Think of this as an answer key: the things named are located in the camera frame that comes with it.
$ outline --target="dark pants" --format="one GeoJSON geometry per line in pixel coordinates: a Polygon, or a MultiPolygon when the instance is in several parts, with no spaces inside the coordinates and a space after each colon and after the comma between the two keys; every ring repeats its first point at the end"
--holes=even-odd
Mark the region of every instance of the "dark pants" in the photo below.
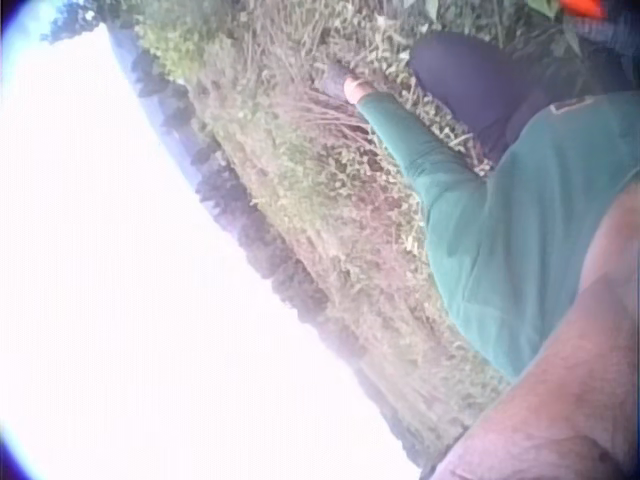
{"type": "MultiPolygon", "coordinates": [[[[610,57],[594,58],[604,62],[610,57]]],[[[606,71],[611,85],[605,91],[632,88],[617,70],[603,65],[594,65],[594,70],[606,71]]],[[[526,65],[516,63],[497,46],[459,33],[426,35],[412,48],[409,66],[420,87],[467,126],[494,164],[536,113],[567,100],[536,85],[526,65]]]]}

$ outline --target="tree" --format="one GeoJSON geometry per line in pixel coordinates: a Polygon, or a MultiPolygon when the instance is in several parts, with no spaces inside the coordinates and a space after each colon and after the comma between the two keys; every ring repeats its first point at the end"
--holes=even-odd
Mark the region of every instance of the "tree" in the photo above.
{"type": "Polygon", "coordinates": [[[49,33],[41,39],[56,43],[92,32],[102,23],[121,20],[123,12],[128,12],[123,0],[69,0],[58,7],[49,33]]]}

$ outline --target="person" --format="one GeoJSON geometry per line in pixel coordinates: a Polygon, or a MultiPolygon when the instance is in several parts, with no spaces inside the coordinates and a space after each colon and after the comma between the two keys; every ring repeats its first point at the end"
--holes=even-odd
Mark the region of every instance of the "person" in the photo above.
{"type": "Polygon", "coordinates": [[[325,90],[357,107],[419,195],[449,316],[516,379],[577,295],[640,237],[640,94],[549,105],[500,49],[451,32],[419,40],[409,65],[495,164],[486,179],[346,68],[330,66],[325,90]]]}
{"type": "Polygon", "coordinates": [[[421,480],[630,480],[638,469],[638,242],[583,290],[522,378],[421,480]]]}

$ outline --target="skin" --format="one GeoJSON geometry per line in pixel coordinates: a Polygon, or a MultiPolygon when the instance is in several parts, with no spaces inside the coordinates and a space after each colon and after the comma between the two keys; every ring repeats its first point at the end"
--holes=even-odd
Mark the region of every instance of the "skin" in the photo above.
{"type": "MultiPolygon", "coordinates": [[[[352,104],[375,91],[350,77],[352,104]]],[[[578,297],[533,364],[454,445],[433,480],[623,479],[638,462],[640,186],[609,208],[578,297]]]]}

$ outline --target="orange object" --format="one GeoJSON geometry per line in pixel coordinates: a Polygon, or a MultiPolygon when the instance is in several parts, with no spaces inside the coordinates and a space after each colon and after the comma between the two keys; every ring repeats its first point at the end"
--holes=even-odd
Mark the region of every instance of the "orange object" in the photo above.
{"type": "Polygon", "coordinates": [[[600,0],[560,0],[560,5],[581,17],[603,20],[607,16],[600,0]]]}

